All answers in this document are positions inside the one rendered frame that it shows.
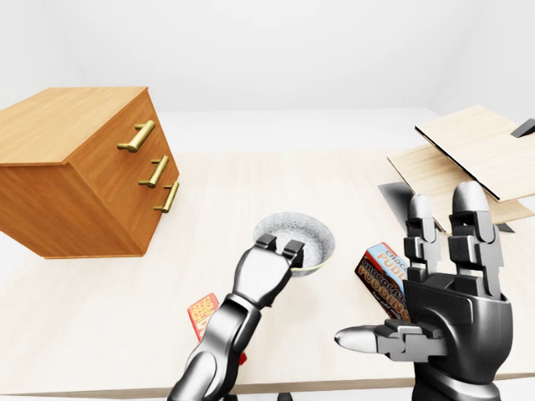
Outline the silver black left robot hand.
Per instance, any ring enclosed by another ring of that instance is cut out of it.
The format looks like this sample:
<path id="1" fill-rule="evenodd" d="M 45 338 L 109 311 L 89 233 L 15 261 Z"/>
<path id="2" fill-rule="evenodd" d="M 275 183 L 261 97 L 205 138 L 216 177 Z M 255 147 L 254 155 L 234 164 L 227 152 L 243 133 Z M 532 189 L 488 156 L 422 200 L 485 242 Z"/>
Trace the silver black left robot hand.
<path id="1" fill-rule="evenodd" d="M 237 264 L 232 293 L 258 309 L 271 306 L 291 278 L 291 269 L 303 266 L 304 243 L 291 240 L 277 254 L 276 240 L 276 236 L 263 234 Z"/>

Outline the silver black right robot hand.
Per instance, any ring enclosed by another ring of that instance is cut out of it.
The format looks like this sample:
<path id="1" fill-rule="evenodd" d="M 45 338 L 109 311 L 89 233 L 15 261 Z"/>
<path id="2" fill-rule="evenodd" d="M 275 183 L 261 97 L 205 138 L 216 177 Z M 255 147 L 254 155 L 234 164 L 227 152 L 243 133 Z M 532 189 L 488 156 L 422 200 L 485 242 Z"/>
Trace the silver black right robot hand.
<path id="1" fill-rule="evenodd" d="M 456 273 L 437 270 L 440 244 L 424 195 L 409 205 L 404 282 L 409 321 L 348 327 L 336 343 L 352 351 L 382 353 L 468 383 L 490 383 L 512 347 L 512 307 L 502 294 L 499 230 L 486 195 L 475 181 L 454 191 L 448 238 Z"/>

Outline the grey speckled bowl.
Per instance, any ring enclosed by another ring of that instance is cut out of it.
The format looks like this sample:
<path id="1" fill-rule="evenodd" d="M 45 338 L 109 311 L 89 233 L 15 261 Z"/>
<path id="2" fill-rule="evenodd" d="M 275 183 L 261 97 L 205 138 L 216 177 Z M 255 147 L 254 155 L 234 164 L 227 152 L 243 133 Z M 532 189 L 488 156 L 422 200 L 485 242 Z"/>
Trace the grey speckled bowl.
<path id="1" fill-rule="evenodd" d="M 303 266 L 292 268 L 293 277 L 305 277 L 325 265 L 334 254 L 335 239 L 330 229 L 312 216 L 297 212 L 278 212 L 264 217 L 253 231 L 256 241 L 263 234 L 277 237 L 277 251 L 290 241 L 304 244 Z"/>

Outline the wooden drawer front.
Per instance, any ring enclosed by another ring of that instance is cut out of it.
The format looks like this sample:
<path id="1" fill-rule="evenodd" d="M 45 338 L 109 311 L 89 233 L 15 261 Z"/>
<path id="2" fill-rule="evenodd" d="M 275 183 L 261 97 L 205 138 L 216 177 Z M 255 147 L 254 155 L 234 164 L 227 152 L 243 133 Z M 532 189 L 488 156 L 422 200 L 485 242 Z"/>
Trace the wooden drawer front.
<path id="1" fill-rule="evenodd" d="M 139 185 L 140 180 L 148 180 L 154 172 L 156 165 L 151 164 L 151 160 L 157 160 L 163 155 L 167 155 L 170 160 L 167 164 L 163 175 L 161 176 L 155 188 L 150 188 L 147 185 Z M 140 169 L 133 174 L 132 178 L 127 180 L 128 190 L 121 198 L 122 206 L 120 211 L 124 218 L 124 225 L 139 247 L 139 255 L 145 254 L 154 231 L 159 223 L 161 211 L 155 211 L 154 206 L 161 206 L 169 193 L 164 188 L 164 185 L 172 185 L 179 173 L 176 168 L 176 163 L 169 151 L 162 153 L 159 156 L 149 156 L 143 160 Z"/>
<path id="2" fill-rule="evenodd" d="M 161 129 L 163 132 L 148 91 L 144 89 L 72 155 L 71 164 L 103 199 L 104 186 L 97 180 L 104 178 L 114 149 L 118 149 L 119 143 L 130 142 L 138 132 L 135 125 L 148 120 L 155 122 L 153 131 Z"/>
<path id="3" fill-rule="evenodd" d="M 168 156 L 169 162 L 157 186 L 141 185 L 149 180 L 157 165 L 152 160 Z M 97 182 L 104 186 L 105 199 L 125 229 L 136 240 L 150 236 L 161 216 L 154 206 L 163 204 L 168 191 L 165 185 L 172 184 L 178 177 L 178 170 L 169 145 L 161 129 L 155 129 L 136 153 L 114 149 L 110 165 L 104 171 L 104 178 Z"/>

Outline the wooden cabinet with drawers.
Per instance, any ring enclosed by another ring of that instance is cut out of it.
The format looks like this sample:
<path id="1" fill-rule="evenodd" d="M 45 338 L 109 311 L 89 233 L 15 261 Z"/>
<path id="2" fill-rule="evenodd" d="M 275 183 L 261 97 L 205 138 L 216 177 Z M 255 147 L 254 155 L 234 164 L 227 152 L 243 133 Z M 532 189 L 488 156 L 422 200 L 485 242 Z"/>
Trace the wooden cabinet with drawers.
<path id="1" fill-rule="evenodd" d="M 1 110 L 0 231 L 47 258 L 140 256 L 70 159 L 144 89 L 51 88 Z"/>

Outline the orange red printed box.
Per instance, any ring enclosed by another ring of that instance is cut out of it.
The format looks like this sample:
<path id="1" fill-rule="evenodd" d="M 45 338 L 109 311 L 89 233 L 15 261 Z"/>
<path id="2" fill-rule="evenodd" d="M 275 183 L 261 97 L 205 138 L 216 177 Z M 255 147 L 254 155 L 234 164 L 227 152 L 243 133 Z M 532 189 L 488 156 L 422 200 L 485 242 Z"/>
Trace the orange red printed box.
<path id="1" fill-rule="evenodd" d="M 188 316 L 191 320 L 191 325 L 193 326 L 198 342 L 202 340 L 206 331 L 206 326 L 209 323 L 211 316 L 218 308 L 219 301 L 213 292 L 208 293 L 187 308 Z"/>

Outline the chocolate pudding box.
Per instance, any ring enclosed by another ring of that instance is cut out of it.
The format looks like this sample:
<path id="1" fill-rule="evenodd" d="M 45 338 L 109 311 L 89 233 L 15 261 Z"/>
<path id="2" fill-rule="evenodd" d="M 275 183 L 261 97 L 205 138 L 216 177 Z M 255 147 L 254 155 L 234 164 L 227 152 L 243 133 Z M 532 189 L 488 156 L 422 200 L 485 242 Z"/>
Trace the chocolate pudding box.
<path id="1" fill-rule="evenodd" d="M 366 250 L 355 275 L 393 319 L 409 321 L 404 280 L 409 264 L 385 242 Z"/>

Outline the pale wooden panel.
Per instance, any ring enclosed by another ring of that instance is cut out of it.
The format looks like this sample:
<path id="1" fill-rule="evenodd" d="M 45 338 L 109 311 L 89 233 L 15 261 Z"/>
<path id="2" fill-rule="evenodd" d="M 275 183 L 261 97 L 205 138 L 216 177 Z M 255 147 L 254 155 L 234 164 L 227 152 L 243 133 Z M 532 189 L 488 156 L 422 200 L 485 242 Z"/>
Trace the pale wooden panel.
<path id="1" fill-rule="evenodd" d="M 388 159 L 415 194 L 427 196 L 438 226 L 445 233 L 451 233 L 449 215 L 452 213 L 453 192 L 461 182 L 473 179 L 433 145 L 389 155 Z M 535 215 L 519 200 L 498 202 L 485 190 L 484 192 L 494 224 Z"/>
<path id="2" fill-rule="evenodd" d="M 499 201 L 535 195 L 535 132 L 480 105 L 415 127 Z"/>

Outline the black wedge shape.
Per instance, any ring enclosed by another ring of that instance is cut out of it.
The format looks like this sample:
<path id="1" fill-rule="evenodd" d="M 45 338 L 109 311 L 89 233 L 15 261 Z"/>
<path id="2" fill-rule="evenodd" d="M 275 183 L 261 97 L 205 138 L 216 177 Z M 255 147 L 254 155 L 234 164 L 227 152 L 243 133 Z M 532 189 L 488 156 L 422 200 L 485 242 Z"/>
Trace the black wedge shape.
<path id="1" fill-rule="evenodd" d="M 521 138 L 533 133 L 535 133 L 535 119 L 530 118 L 519 125 L 513 132 L 511 132 L 511 136 L 515 138 Z"/>

